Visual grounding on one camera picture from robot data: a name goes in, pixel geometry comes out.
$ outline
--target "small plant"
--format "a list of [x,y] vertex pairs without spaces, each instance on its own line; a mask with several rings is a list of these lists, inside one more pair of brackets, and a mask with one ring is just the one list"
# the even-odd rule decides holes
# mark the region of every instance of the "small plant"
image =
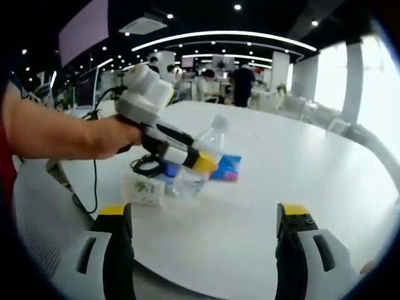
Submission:
[[135,182],[135,188],[136,190],[140,193],[141,191],[146,191],[148,192],[148,189],[146,187],[146,183],[144,183],[143,181],[136,181]]
[[286,85],[281,83],[276,87],[276,91],[278,95],[285,96],[286,95]]

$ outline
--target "blue package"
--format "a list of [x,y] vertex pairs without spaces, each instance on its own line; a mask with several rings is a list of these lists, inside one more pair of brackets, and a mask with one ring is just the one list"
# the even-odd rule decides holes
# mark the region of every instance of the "blue package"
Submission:
[[225,154],[219,161],[218,169],[211,174],[210,179],[238,181],[241,160],[241,156]]

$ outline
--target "hand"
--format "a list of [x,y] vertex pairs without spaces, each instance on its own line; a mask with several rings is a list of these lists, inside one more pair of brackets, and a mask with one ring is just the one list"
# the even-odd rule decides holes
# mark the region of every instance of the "hand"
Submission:
[[98,149],[96,156],[100,159],[114,156],[125,146],[137,146],[142,143],[140,129],[120,121],[116,116],[88,122],[95,126],[94,143]]

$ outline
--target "window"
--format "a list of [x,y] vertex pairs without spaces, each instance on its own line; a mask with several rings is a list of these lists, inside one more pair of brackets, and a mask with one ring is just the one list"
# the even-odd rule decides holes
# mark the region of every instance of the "window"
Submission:
[[348,79],[346,43],[321,50],[314,100],[329,108],[342,111]]
[[364,82],[358,123],[374,133],[400,159],[400,76],[378,36],[362,38]]

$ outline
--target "glass wall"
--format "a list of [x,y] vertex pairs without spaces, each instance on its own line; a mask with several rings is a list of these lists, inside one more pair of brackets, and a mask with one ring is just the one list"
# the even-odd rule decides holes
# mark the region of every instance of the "glass wall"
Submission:
[[364,84],[358,123],[374,133],[400,159],[400,77],[377,36],[362,39]]

